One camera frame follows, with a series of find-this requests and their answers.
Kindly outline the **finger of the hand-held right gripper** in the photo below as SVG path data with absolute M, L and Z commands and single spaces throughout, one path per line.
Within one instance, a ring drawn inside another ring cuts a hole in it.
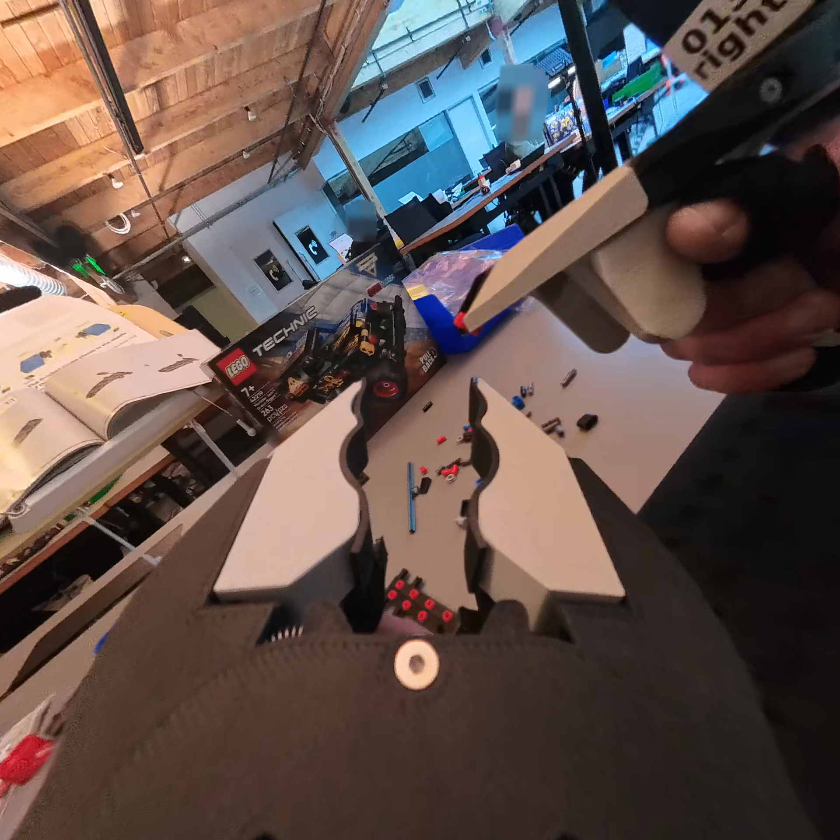
M 462 307 L 461 331 L 477 331 L 647 210 L 648 196 L 635 169 L 623 165 L 609 172 L 476 279 Z

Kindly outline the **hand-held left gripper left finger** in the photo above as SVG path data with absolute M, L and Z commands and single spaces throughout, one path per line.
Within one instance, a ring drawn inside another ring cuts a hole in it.
M 377 629 L 387 551 L 362 483 L 366 385 L 351 384 L 275 448 L 214 583 L 220 602 L 272 604 L 279 629 L 302 628 L 327 602 L 356 633 Z

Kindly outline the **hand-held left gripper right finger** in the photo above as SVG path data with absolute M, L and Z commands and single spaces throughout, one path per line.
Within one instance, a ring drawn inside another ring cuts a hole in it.
M 465 580 L 486 619 L 518 602 L 532 632 L 558 632 L 560 602 L 619 604 L 626 591 L 563 448 L 484 380 L 469 383 Z

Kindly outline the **black beam assembly red pins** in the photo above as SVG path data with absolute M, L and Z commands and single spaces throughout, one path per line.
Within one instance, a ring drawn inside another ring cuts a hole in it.
M 385 587 L 384 615 L 404 619 L 436 635 L 457 635 L 459 611 L 439 601 L 426 590 L 425 581 L 402 569 Z

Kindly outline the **instruction book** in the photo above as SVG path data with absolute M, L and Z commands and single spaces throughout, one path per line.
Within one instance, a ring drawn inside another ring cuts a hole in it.
M 1 512 L 113 440 L 167 396 L 211 382 L 217 346 L 163 323 L 41 297 L 2 314 Z

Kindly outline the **long office desk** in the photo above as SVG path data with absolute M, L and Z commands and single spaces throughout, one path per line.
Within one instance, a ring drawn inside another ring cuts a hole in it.
M 399 250 L 401 255 L 407 256 L 415 249 L 431 243 L 436 238 L 446 235 L 450 231 L 456 230 L 468 219 L 477 215 L 479 210 L 483 209 L 492 202 L 501 199 L 506 192 L 512 189 L 516 184 L 519 184 L 526 178 L 526 176 L 537 171 L 541 166 L 546 165 L 550 158 L 556 154 L 565 153 L 581 147 L 590 138 L 591 135 L 584 134 L 581 136 L 580 133 L 574 132 L 567 139 L 551 145 L 548 149 L 544 150 L 543 154 L 539 157 L 534 157 L 528 165 L 520 165 L 517 170 L 512 171 L 509 174 L 505 174 L 490 186 L 489 191 L 482 192 L 480 189 L 478 191 L 474 191 L 465 199 L 464 202 L 459 204 L 452 213 L 444 217 L 443 220 L 431 227 L 424 234 L 415 238 L 412 242 L 400 247 Z

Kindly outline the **light grey desk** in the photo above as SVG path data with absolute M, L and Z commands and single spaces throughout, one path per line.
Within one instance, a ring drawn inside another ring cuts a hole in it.
M 529 423 L 559 417 L 565 436 L 549 441 L 582 459 L 638 513 L 722 401 L 689 382 L 687 365 L 654 345 L 630 339 L 615 353 L 591 351 L 538 303 L 510 316 L 470 353 L 445 365 L 373 436 L 369 498 L 374 537 L 387 550 L 386 579 L 419 575 L 433 596 L 466 604 L 463 537 L 455 524 L 477 479 L 472 468 L 448 485 L 435 478 L 416 504 L 408 531 L 408 463 L 434 473 L 467 446 L 457 437 L 468 420 L 469 380 L 483 378 L 511 399 L 535 384 Z

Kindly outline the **person's right hand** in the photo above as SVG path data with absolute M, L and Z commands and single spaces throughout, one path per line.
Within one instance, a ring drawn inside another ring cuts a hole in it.
M 660 347 L 689 363 L 690 381 L 705 391 L 747 394 L 796 382 L 816 362 L 814 342 L 838 330 L 838 217 L 819 238 L 733 270 L 749 226 L 725 200 L 682 206 L 668 220 L 670 247 L 708 277 L 707 307 L 691 334 Z

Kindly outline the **pile of small toy bricks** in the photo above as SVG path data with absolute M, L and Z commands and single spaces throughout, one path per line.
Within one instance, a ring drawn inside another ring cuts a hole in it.
M 560 389 L 566 390 L 569 385 L 574 381 L 577 377 L 578 371 L 575 368 L 572 368 L 568 371 L 568 373 L 563 377 L 560 383 Z M 525 385 L 522 385 L 520 388 L 519 394 L 513 395 L 511 399 L 506 400 L 503 399 L 502 401 L 507 405 L 510 404 L 519 414 L 521 414 L 525 419 L 530 419 L 532 417 L 532 410 L 528 405 L 528 400 L 533 397 L 534 394 L 534 383 L 529 382 Z M 478 421 L 480 420 L 482 408 L 476 402 L 476 398 L 471 393 L 469 395 L 469 420 L 468 423 L 463 426 L 462 433 L 459 437 L 457 437 L 456 443 L 459 445 L 469 445 L 470 447 L 474 447 L 476 444 L 479 444 L 479 434 L 476 431 L 476 427 Z M 599 424 L 599 416 L 595 413 L 583 413 L 579 418 L 575 421 L 575 428 L 583 433 L 588 434 L 590 433 L 597 425 Z M 540 424 L 539 428 L 541 431 L 546 435 L 554 435 L 557 438 L 565 438 L 566 436 L 566 429 L 562 422 L 562 418 L 559 416 L 550 417 L 546 421 Z M 437 476 L 444 477 L 447 483 L 453 483 L 459 471 L 466 469 L 471 465 L 471 458 L 472 455 L 460 455 L 456 457 L 451 463 L 442 465 L 436 472 Z

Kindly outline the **clear plastic bag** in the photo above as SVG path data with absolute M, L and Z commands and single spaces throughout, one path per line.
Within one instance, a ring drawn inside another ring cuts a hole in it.
M 429 257 L 403 280 L 405 289 L 423 287 L 454 311 L 466 298 L 475 280 L 504 256 L 497 249 L 444 251 Z

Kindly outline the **blue storage bin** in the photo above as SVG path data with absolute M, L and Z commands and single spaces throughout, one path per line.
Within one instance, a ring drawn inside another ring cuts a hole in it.
M 506 254 L 515 244 L 524 239 L 524 233 L 517 224 L 505 227 L 501 231 L 479 238 L 475 243 L 466 245 L 464 249 L 497 249 Z M 482 328 L 468 334 L 461 334 L 453 326 L 453 320 L 467 298 L 458 309 L 452 311 L 441 300 L 428 294 L 423 287 L 405 289 L 415 308 L 425 321 L 430 333 L 438 344 L 439 349 L 447 355 L 464 354 L 472 351 L 491 332 L 510 318 L 514 312 L 522 309 L 522 303 L 516 303 L 503 313 L 492 318 Z

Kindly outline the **toy set box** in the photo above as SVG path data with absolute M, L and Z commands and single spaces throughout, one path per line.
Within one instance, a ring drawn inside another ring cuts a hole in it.
M 205 369 L 277 442 L 363 381 L 373 435 L 444 365 L 403 285 L 371 251 L 218 352 Z

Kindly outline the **dark dimpled panel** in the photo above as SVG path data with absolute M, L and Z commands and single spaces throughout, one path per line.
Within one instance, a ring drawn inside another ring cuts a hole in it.
M 640 511 L 748 665 L 797 794 L 839 838 L 839 391 L 725 398 Z

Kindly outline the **black steel post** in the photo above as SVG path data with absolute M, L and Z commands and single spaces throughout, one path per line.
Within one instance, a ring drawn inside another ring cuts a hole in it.
M 615 170 L 618 163 L 585 21 L 578 2 L 559 1 L 558 5 L 590 124 L 596 162 L 601 173 L 606 175 Z

